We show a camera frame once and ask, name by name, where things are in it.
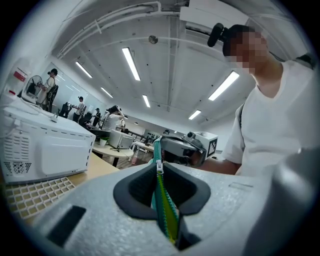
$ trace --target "white ceiling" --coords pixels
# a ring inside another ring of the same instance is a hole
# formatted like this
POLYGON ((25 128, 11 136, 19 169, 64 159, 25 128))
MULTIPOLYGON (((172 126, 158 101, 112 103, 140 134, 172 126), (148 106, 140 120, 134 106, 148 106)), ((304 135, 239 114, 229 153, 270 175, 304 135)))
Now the white ceiling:
MULTIPOLYGON (((144 2, 146 1, 91 1, 92 4, 84 5, 77 16, 70 19, 69 26, 57 41, 52 54, 57 55, 73 35, 95 19, 110 11, 144 2)), ((185 1, 160 2, 166 11, 179 11, 179 2, 185 1)), ((272 41, 271 50, 278 56, 288 58, 306 51, 306 46, 301 40, 295 40, 295 45, 286 47, 293 36, 293 26, 274 3, 266 0, 223 2, 252 15, 252 22, 264 30, 268 30, 269 25, 268 35, 277 35, 277 39, 274 39, 274 36, 269 37, 272 41), (277 30, 275 25, 282 25, 287 29, 284 39, 281 39, 281 30, 277 30)), ((165 118, 170 111, 176 113, 177 122, 182 119, 187 121, 188 117, 199 109, 202 113, 192 122, 201 125, 234 112, 255 85, 249 75, 237 70, 240 74, 239 79, 215 101, 209 101, 208 97, 233 69, 224 62, 221 52, 206 46, 207 40, 206 35, 186 32, 185 24, 179 17, 145 17, 116 24, 103 30, 101 34, 93 34, 69 51, 63 57, 63 61, 97 89, 103 86, 113 95, 113 101, 117 105, 126 105, 132 111, 138 111, 139 108, 145 108, 142 95, 147 95, 151 110, 156 109, 154 115, 165 118), (150 35, 159 38, 157 44, 149 43, 150 35), (177 36, 198 44, 168 40, 177 36), (122 53, 124 47, 130 48, 141 81, 134 80, 122 53), (88 78, 77 68, 76 61, 79 61, 93 78, 88 78)))

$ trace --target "black rectangular slot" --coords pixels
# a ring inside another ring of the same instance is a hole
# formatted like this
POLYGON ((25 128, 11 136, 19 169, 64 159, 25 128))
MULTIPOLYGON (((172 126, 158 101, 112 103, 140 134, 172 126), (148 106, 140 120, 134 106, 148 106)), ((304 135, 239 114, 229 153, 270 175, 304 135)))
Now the black rectangular slot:
POLYGON ((73 205, 46 238, 57 246, 63 247, 85 212, 85 208, 73 205))

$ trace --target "potted plant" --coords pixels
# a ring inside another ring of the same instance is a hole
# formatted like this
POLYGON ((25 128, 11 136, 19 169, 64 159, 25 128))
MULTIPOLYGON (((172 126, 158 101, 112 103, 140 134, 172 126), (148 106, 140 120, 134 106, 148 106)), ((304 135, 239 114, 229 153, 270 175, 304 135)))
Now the potted plant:
POLYGON ((101 137, 100 138, 100 146, 104 147, 108 140, 109 140, 109 137, 101 137))

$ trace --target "ceiling light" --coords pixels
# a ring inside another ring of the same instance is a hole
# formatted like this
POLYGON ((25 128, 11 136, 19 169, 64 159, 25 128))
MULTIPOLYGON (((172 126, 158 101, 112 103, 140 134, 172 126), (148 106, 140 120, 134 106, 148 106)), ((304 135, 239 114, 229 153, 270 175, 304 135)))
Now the ceiling light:
POLYGON ((194 119, 197 115, 199 115, 201 113, 201 111, 200 110, 196 110, 190 117, 189 117, 189 119, 190 120, 192 120, 192 119, 194 119))
POLYGON ((138 74, 134 59, 132 58, 131 52, 129 48, 122 48, 122 52, 124 54, 124 57, 126 59, 126 61, 128 62, 128 65, 131 69, 131 72, 134 76, 134 79, 137 81, 140 81, 140 76, 138 74))
POLYGON ((73 85, 71 85, 74 89, 76 89, 78 92, 80 92, 76 87, 74 87, 73 85))
POLYGON ((66 80, 64 80, 60 75, 57 74, 57 76, 60 77, 63 81, 66 81, 66 80))
POLYGON ((142 97, 143 97, 143 99, 144 99, 144 102, 145 102, 146 106, 147 106, 148 108, 150 108, 150 104, 149 104, 147 95, 142 95, 142 97))
POLYGON ((210 101, 214 101, 219 97, 234 81, 237 80, 239 74, 232 71, 231 74, 223 81, 223 83, 215 90, 215 92, 209 97, 210 101))
POLYGON ((89 72, 86 71, 85 68, 84 68, 83 66, 81 66, 81 64, 80 64, 78 61, 77 61, 75 64, 77 64, 78 67, 79 67, 80 69, 82 69, 82 71, 83 71, 84 73, 86 73, 86 75, 87 75, 88 77, 92 78, 92 76, 89 74, 89 72))
POLYGON ((73 91, 69 86, 66 85, 66 87, 68 87, 71 91, 73 91))
POLYGON ((108 94, 111 98, 113 98, 112 95, 105 90, 105 88, 101 87, 101 89, 102 89, 106 94, 108 94))

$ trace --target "white pot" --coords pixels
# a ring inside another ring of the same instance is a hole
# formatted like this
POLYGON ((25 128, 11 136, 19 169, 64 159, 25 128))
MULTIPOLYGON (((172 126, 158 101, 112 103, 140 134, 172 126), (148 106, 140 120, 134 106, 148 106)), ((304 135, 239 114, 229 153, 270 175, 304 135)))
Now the white pot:
POLYGON ((104 139, 100 139, 100 146, 101 147, 104 147, 105 145, 106 145, 106 143, 107 143, 107 141, 106 140, 104 140, 104 139))

